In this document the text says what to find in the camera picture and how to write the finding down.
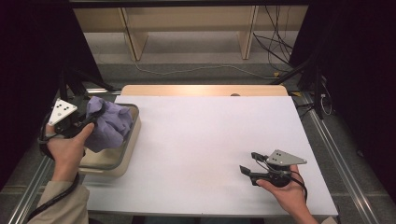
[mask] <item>white tabletop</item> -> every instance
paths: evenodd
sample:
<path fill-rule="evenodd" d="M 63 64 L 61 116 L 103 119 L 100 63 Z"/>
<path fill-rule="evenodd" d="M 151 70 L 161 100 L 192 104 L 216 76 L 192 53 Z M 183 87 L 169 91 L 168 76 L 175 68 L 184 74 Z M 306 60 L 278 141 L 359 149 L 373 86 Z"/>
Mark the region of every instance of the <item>white tabletop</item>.
<path fill-rule="evenodd" d="M 88 209 L 136 215 L 286 215 L 239 165 L 265 171 L 250 152 L 280 149 L 299 165 L 313 215 L 336 216 L 294 104 L 288 96 L 118 96 L 139 107 L 142 127 L 125 175 L 86 176 Z"/>

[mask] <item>purple cloth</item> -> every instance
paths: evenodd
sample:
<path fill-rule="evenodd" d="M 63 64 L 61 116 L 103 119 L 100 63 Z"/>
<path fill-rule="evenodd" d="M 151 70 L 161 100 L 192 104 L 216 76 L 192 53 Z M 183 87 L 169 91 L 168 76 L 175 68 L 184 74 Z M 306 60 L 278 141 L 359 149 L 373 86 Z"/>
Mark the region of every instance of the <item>purple cloth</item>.
<path fill-rule="evenodd" d="M 120 147 L 132 126 L 132 115 L 128 107 L 113 104 L 93 96 L 87 104 L 87 117 L 105 105 L 106 112 L 98 118 L 85 147 L 93 152 L 105 148 Z"/>

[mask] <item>floor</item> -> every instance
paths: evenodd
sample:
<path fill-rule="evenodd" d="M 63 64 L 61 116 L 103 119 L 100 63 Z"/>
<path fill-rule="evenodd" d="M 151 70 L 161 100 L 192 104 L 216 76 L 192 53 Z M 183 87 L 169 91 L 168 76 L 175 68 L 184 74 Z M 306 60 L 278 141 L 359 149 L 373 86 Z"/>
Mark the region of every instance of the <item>floor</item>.
<path fill-rule="evenodd" d="M 271 37 L 272 33 L 262 32 L 258 35 Z M 297 32 L 287 32 L 282 35 L 292 45 Z M 255 39 L 249 59 L 242 60 L 234 32 L 150 33 L 143 56 L 136 64 L 131 60 L 123 34 L 86 34 L 86 37 L 105 82 L 116 87 L 126 84 L 268 84 L 275 72 L 289 69 L 279 59 L 268 56 Z M 262 39 L 262 43 L 266 46 L 270 45 L 265 39 Z M 274 51 L 281 58 L 287 56 L 287 53 L 285 55 L 281 53 L 279 47 Z M 297 81 L 298 77 L 294 77 L 284 85 L 288 91 L 296 91 Z M 308 92 L 305 93 L 305 97 L 295 96 L 293 99 L 296 104 L 302 105 L 309 101 L 309 96 Z M 115 98 L 113 95 L 104 97 L 109 101 Z M 324 109 L 330 111 L 327 106 L 324 106 Z M 334 203 L 339 208 L 341 223 L 364 223 L 366 220 L 364 214 L 360 212 L 346 181 L 337 171 L 329 147 L 318 131 L 315 113 L 312 110 L 307 112 L 306 107 L 299 108 L 297 112 L 301 115 L 302 124 L 317 157 L 320 171 Z M 365 159 L 356 153 L 357 146 L 342 118 L 335 111 L 324 116 L 323 124 L 329 130 L 348 169 L 373 210 L 376 222 L 371 223 L 395 223 L 395 204 L 375 178 Z M 2 211 L 0 223 L 8 223 L 41 161 L 42 156 L 38 152 L 37 145 L 32 143 L 7 185 L 0 192 L 0 211 Z M 50 177 L 49 168 L 33 206 L 37 203 Z M 133 220 L 132 216 L 94 212 L 90 212 L 90 216 L 103 223 L 122 224 L 131 223 Z M 293 222 L 289 217 L 272 217 L 265 219 L 265 223 Z"/>

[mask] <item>towel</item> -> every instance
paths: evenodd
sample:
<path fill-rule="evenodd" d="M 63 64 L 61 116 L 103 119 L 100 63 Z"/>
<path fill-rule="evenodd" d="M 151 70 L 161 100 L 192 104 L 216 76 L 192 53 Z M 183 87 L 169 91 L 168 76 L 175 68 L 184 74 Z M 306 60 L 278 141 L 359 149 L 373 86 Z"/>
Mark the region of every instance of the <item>towel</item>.
<path fill-rule="evenodd" d="M 102 105 L 105 105 L 106 112 L 98 118 L 92 134 L 85 141 L 85 147 L 93 152 L 120 147 L 133 123 L 130 108 L 96 96 L 93 96 L 87 104 L 87 117 L 99 111 Z"/>

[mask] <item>human hand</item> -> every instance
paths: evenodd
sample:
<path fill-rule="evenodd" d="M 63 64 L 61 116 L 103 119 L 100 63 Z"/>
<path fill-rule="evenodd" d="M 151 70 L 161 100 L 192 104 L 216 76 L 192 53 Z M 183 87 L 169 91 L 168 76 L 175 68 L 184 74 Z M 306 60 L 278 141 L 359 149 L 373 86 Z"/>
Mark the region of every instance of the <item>human hand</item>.
<path fill-rule="evenodd" d="M 55 160 L 55 170 L 52 180 L 73 182 L 84 154 L 85 140 L 90 136 L 93 128 L 93 123 L 90 123 L 73 138 L 63 139 L 53 137 L 49 140 L 47 146 Z M 47 125 L 46 134 L 51 133 L 55 133 L 54 127 Z"/>
<path fill-rule="evenodd" d="M 299 174 L 297 165 L 291 165 L 290 170 Z M 303 183 L 303 179 L 299 175 L 291 173 L 291 176 Z M 263 179 L 257 180 L 256 183 L 270 191 L 276 197 L 280 206 L 291 214 L 297 223 L 317 223 L 306 206 L 303 188 L 296 182 L 290 181 L 283 188 L 275 187 Z"/>

